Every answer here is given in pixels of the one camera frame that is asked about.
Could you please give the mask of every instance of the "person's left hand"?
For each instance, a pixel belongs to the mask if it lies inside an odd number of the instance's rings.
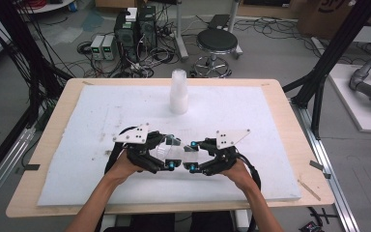
[[[131,161],[128,160],[128,151],[125,149],[104,176],[121,184],[136,171],[143,171],[143,168],[132,164]]]

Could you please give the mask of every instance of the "stool base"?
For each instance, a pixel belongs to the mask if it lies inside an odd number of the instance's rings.
[[[224,78],[232,72],[228,69],[228,63],[216,55],[202,56],[194,63],[194,70],[198,75],[208,78]]]

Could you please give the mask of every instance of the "wooden table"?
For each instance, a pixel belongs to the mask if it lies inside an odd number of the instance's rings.
[[[43,132],[31,158],[31,164],[40,164],[37,171],[25,171],[8,206],[10,218],[75,215],[80,206],[39,207],[47,170],[65,127],[73,113],[81,90],[85,85],[170,85],[170,78],[151,79],[71,79]],[[333,204],[334,198],[323,173],[309,165],[315,157],[300,128],[294,112],[281,86],[273,79],[189,79],[190,86],[255,86],[261,87],[288,160],[298,180],[302,198],[297,201],[272,201],[270,207],[317,206]],[[156,212],[191,212],[248,209],[247,202],[175,203],[154,205],[109,205],[107,214],[135,214]]]

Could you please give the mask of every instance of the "forearm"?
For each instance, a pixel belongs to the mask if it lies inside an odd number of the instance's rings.
[[[268,207],[264,196],[254,182],[244,189],[243,193],[249,202],[252,215],[254,216],[260,231],[283,231],[279,222],[273,216]]]
[[[108,180],[104,176],[66,231],[95,231],[104,207],[114,189],[119,185],[120,183]]]

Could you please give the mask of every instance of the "stool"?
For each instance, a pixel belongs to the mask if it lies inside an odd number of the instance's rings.
[[[204,77],[225,77],[231,74],[228,63],[216,55],[229,54],[236,50],[237,38],[228,31],[221,29],[208,29],[197,36],[197,45],[210,56],[202,56],[194,63],[194,72],[191,76],[199,74]]]

